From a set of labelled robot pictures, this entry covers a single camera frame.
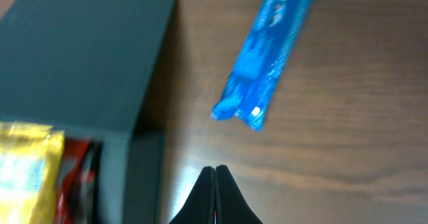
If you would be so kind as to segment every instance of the gold wrapper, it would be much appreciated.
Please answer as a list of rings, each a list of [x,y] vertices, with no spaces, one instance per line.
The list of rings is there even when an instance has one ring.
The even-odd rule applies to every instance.
[[[64,133],[50,130],[0,122],[0,223],[54,223]]]

